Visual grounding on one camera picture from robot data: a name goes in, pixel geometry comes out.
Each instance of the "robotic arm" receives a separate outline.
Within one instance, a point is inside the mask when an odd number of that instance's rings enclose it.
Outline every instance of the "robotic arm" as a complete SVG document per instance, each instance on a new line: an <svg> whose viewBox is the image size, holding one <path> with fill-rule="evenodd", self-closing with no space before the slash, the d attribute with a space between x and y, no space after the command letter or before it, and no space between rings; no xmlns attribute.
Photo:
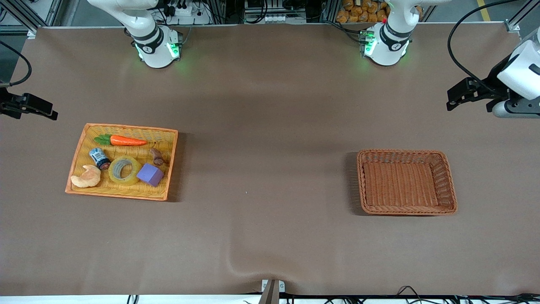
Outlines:
<svg viewBox="0 0 540 304"><path fill-rule="evenodd" d="M163 68L180 59L182 36L165 25L157 25L147 9L158 0L88 0L120 21L135 40L139 57L151 68Z"/></svg>
<svg viewBox="0 0 540 304"><path fill-rule="evenodd" d="M540 118L540 28L494 66L482 83L467 77L448 90L447 110L491 99L488 112L501 118Z"/></svg>
<svg viewBox="0 0 540 304"><path fill-rule="evenodd" d="M373 38L361 46L364 56L380 65L396 64L405 55L410 34L418 24L420 13L415 6L440 4L450 0L385 0L390 6L386 23L377 23L367 31Z"/></svg>

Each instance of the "table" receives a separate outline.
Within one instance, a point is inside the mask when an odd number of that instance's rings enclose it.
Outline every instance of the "table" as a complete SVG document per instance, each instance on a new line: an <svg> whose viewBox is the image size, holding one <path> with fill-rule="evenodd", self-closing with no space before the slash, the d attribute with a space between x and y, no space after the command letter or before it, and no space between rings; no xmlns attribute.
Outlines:
<svg viewBox="0 0 540 304"><path fill-rule="evenodd" d="M0 293L246 293L267 278L302 294L538 292L538 121L446 111L465 76L451 27L420 24L393 67L328 25L194 28L160 70L122 29L40 29L11 91L59 119L0 117ZM464 24L455 54L482 77L517 42ZM87 122L178 129L170 202L65 194ZM445 152L457 213L362 213L365 148Z"/></svg>

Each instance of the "purple cube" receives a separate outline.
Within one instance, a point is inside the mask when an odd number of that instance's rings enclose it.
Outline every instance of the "purple cube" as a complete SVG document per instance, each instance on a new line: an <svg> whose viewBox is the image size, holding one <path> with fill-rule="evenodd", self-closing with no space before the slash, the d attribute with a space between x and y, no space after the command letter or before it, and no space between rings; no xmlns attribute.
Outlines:
<svg viewBox="0 0 540 304"><path fill-rule="evenodd" d="M139 173L137 173L137 177L141 181L154 187L158 186L159 181L163 178L163 175L164 174L161 170L149 163L144 164Z"/></svg>

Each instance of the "orange carrot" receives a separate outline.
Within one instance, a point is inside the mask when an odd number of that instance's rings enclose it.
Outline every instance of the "orange carrot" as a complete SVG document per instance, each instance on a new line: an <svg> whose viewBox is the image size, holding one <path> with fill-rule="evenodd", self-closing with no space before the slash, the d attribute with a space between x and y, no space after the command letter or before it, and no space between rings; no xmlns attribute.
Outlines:
<svg viewBox="0 0 540 304"><path fill-rule="evenodd" d="M98 137L95 137L94 140L99 144L111 144L113 146L142 146L143 144L147 143L145 140L139 140L137 138L110 134L101 134Z"/></svg>

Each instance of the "orange wicker tray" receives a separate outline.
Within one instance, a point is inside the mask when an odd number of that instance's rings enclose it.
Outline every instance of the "orange wicker tray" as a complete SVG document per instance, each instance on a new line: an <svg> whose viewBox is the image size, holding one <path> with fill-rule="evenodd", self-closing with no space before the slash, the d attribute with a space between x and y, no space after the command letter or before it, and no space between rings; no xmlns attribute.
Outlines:
<svg viewBox="0 0 540 304"><path fill-rule="evenodd" d="M448 159L440 151L362 150L357 170L366 213L450 215L457 210Z"/></svg>
<svg viewBox="0 0 540 304"><path fill-rule="evenodd" d="M122 135L126 137L139 138L147 140L148 144L138 147L115 147L103 146L94 141L94 137L100 134ZM75 156L71 163L71 169L67 178L66 193L123 197L127 199L166 201L169 185L171 182L172 166L174 164L174 154L178 140L178 131L163 128L136 127L133 125L122 124L100 124L87 123L84 126L83 133L80 135ZM105 155L113 161L117 157L128 155L135 158L139 163L152 164L153 157L149 149L154 147L158 149L165 163L159 166L159 169L165 173L163 179L157 187L153 187L141 181L132 186L121 186L109 179L107 170L102 170L101 181L95 187L79 188L71 183L71 175L80 175L84 172L83 165L95 165L90 158L89 152L95 147L102 148Z"/></svg>

